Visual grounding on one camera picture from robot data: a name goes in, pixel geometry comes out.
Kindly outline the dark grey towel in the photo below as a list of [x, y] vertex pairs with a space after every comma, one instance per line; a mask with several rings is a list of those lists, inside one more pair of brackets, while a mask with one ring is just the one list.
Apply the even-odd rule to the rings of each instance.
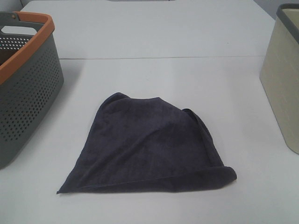
[[99, 107], [58, 192], [177, 193], [220, 189], [236, 179], [192, 110], [118, 92]]

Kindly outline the grey orange-rimmed laundry basket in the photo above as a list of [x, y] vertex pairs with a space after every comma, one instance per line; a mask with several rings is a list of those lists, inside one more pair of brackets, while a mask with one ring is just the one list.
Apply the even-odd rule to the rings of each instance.
[[48, 14], [1, 12], [0, 25], [34, 35], [0, 34], [0, 166], [22, 151], [59, 94], [64, 77]]

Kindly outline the cream grey-rimmed storage bin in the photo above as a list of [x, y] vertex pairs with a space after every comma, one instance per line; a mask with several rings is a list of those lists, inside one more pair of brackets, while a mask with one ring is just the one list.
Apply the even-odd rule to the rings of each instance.
[[260, 81], [286, 145], [299, 152], [299, 5], [278, 7]]

